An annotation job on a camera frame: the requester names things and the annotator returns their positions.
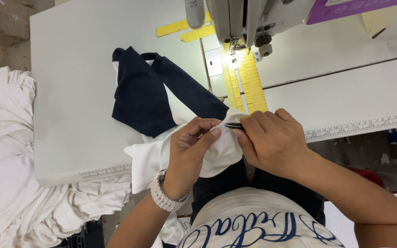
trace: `tweezers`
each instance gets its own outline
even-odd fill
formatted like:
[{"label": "tweezers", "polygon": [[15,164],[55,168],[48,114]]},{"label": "tweezers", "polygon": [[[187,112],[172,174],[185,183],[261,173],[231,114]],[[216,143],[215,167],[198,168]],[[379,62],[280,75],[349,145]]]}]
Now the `tweezers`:
[{"label": "tweezers", "polygon": [[226,123],[224,126],[231,129],[240,129],[245,131],[244,127],[240,123]]}]

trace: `white t-shirt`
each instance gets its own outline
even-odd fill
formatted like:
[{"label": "white t-shirt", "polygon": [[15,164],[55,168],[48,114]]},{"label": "white t-shirt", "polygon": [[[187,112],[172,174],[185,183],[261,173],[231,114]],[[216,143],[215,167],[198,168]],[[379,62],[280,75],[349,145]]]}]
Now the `white t-shirt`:
[{"label": "white t-shirt", "polygon": [[267,190],[241,188],[209,201],[177,248],[337,248],[344,245],[302,207]]}]

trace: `red object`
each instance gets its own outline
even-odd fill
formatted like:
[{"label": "red object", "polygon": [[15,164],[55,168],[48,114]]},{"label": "red object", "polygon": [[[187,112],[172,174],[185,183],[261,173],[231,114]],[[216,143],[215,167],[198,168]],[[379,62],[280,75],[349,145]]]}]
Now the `red object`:
[{"label": "red object", "polygon": [[372,181],[373,183],[384,187],[384,182],[381,178],[378,177],[378,175],[371,171],[371,170],[363,170],[363,169],[356,169],[356,168],[348,168],[349,170],[358,173],[359,175],[361,175],[361,177]]}]

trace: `yellow tape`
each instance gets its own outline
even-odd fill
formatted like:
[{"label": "yellow tape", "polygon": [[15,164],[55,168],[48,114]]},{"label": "yellow tape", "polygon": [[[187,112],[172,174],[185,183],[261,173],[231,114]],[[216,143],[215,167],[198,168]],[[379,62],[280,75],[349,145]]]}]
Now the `yellow tape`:
[{"label": "yellow tape", "polygon": [[221,51],[221,66],[223,69],[224,85],[228,93],[229,107],[244,112],[234,66],[229,61],[228,52],[224,50]]},{"label": "yellow tape", "polygon": [[[211,21],[211,17],[209,16],[209,12],[206,12],[206,22],[210,22],[210,21]],[[161,37],[167,34],[172,34],[178,31],[185,30],[187,28],[189,28],[188,22],[186,21],[186,19],[184,19],[175,23],[158,27],[156,29],[156,35],[157,37]]]},{"label": "yellow tape", "polygon": [[214,26],[211,25],[207,25],[204,26],[201,30],[196,30],[196,31],[190,31],[184,34],[180,35],[180,40],[183,42],[190,42],[193,40],[197,40],[200,39],[202,37],[214,34]]},{"label": "yellow tape", "polygon": [[252,114],[256,110],[267,111],[266,99],[252,52],[248,55],[247,50],[241,50],[235,55],[249,113]]}]

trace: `purple control panel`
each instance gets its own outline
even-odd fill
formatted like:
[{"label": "purple control panel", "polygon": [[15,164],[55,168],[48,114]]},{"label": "purple control panel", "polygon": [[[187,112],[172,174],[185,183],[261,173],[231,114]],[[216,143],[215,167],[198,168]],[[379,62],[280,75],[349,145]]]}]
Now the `purple control panel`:
[{"label": "purple control panel", "polygon": [[322,23],[394,5],[397,0],[316,0],[304,23]]}]

